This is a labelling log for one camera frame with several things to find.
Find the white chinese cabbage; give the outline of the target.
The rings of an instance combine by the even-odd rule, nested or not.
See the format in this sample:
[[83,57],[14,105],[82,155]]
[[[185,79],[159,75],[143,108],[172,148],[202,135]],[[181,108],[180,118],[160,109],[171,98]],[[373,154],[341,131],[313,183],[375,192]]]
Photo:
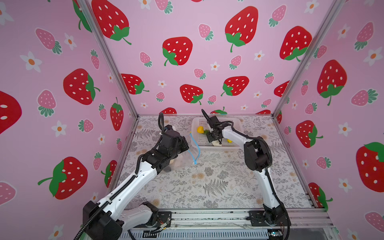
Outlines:
[[216,141],[212,141],[212,144],[213,144],[214,146],[216,146],[216,147],[221,147],[221,146],[222,146],[221,142],[218,141],[218,140],[216,140]]

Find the small yellow lemon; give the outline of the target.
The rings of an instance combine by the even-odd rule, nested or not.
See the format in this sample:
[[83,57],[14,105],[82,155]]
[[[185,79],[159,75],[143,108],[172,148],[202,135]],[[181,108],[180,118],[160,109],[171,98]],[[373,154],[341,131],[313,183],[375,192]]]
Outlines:
[[199,127],[197,128],[197,132],[198,132],[199,134],[203,134],[203,133],[205,132],[204,127],[203,127],[203,126],[199,126]]

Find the white plastic perforated basket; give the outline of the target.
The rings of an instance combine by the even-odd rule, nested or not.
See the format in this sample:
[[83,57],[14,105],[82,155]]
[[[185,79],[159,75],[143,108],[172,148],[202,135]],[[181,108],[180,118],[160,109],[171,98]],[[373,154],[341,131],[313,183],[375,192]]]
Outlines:
[[241,149],[237,142],[228,142],[224,130],[231,130],[233,126],[238,132],[243,132],[241,119],[234,117],[218,117],[216,129],[211,127],[205,117],[196,117],[192,120],[191,146],[195,149],[210,151],[235,151]]

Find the clear zip bag blue zipper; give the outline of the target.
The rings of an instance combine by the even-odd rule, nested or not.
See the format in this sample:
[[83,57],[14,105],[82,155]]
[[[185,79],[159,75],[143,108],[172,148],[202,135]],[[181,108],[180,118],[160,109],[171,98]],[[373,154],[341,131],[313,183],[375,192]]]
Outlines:
[[186,136],[186,141],[189,149],[179,154],[176,159],[171,160],[171,170],[184,170],[197,164],[197,161],[201,155],[200,146],[198,145],[197,140],[195,140],[191,132]]

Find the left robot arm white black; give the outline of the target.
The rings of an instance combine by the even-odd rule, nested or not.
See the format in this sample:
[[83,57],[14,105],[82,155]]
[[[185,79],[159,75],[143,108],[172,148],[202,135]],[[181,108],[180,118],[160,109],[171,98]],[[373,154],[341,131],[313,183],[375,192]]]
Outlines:
[[189,150],[188,142],[174,130],[161,134],[148,152],[138,157],[137,166],[127,179],[97,204],[90,201],[83,208],[83,225],[76,240],[117,240],[124,231],[156,222],[157,208],[141,204],[122,217],[128,203],[179,154]]

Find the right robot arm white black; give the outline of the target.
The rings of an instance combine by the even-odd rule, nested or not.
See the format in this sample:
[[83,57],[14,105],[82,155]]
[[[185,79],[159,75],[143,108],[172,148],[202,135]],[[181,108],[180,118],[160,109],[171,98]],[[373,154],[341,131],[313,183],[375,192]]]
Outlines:
[[265,210],[264,221],[270,226],[275,226],[285,219],[287,227],[290,227],[291,221],[288,211],[279,199],[269,173],[273,157],[266,141],[261,137],[250,137],[237,131],[230,121],[213,124],[210,129],[211,132],[207,134],[209,142],[220,142],[225,138],[243,147],[245,164],[251,171],[256,172],[257,181],[262,191]]

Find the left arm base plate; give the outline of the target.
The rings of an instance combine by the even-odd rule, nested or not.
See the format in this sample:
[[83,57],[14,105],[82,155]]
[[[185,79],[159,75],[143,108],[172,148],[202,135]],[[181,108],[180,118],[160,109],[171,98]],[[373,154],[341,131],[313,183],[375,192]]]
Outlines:
[[153,213],[150,220],[141,225],[135,226],[135,228],[159,228],[161,225],[166,224],[166,227],[171,226],[172,212],[160,211]]

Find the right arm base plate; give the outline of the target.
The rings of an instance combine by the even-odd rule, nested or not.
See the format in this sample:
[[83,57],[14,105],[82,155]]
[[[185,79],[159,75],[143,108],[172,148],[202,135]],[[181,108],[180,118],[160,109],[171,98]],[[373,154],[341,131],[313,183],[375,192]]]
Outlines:
[[252,227],[290,227],[292,225],[286,213],[277,217],[268,217],[264,211],[249,211],[246,220],[251,222]]

